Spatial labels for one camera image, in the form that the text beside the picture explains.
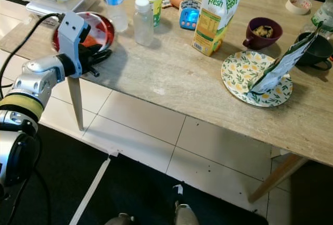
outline robotic arm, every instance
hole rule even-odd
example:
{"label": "robotic arm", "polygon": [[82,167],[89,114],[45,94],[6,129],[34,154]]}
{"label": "robotic arm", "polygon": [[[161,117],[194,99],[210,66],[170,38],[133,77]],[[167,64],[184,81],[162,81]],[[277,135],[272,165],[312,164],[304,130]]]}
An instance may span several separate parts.
{"label": "robotic arm", "polygon": [[38,121],[51,96],[52,88],[71,76],[78,78],[110,56],[97,52],[100,45],[80,44],[90,26],[73,12],[66,13],[58,29],[59,54],[31,60],[0,102],[0,203],[8,188],[25,180],[32,172],[38,150],[35,135]]}

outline floral plate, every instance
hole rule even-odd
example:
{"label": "floral plate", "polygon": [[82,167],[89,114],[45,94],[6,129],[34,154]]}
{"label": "floral plate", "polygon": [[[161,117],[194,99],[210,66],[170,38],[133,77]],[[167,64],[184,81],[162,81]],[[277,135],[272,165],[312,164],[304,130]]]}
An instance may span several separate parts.
{"label": "floral plate", "polygon": [[274,89],[259,95],[249,92],[248,83],[275,61],[265,54],[245,51],[237,52],[224,60],[222,80],[227,89],[238,99],[255,106],[274,107],[284,103],[291,95],[292,81],[285,75]]}

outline wooden table leg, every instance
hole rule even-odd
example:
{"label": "wooden table leg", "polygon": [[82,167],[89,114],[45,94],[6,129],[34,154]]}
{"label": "wooden table leg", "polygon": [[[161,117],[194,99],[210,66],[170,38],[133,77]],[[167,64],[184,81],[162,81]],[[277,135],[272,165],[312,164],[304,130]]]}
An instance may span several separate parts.
{"label": "wooden table leg", "polygon": [[291,154],[271,175],[249,196],[249,202],[253,203],[274,187],[291,176],[296,170],[302,167],[308,159]]}
{"label": "wooden table leg", "polygon": [[69,92],[73,102],[76,121],[78,122],[79,130],[83,130],[83,112],[82,98],[79,78],[67,77]]}

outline black container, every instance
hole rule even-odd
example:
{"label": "black container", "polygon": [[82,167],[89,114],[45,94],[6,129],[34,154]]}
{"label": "black container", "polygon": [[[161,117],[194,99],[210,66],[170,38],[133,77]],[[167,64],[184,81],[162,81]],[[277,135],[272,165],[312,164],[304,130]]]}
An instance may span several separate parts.
{"label": "black container", "polygon": [[[297,37],[297,42],[308,36],[309,32],[304,32]],[[316,40],[311,44],[305,54],[296,63],[300,66],[311,66],[318,70],[329,70],[332,64],[327,59],[333,54],[333,46],[322,36],[318,35]],[[316,64],[324,62],[326,68],[317,66]]]}

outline juice carton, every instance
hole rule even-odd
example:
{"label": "juice carton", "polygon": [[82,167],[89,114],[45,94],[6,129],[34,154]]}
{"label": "juice carton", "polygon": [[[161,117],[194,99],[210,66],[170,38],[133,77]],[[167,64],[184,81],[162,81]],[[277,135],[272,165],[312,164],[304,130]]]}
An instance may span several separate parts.
{"label": "juice carton", "polygon": [[217,51],[238,3],[239,0],[202,0],[192,46],[207,56]]}

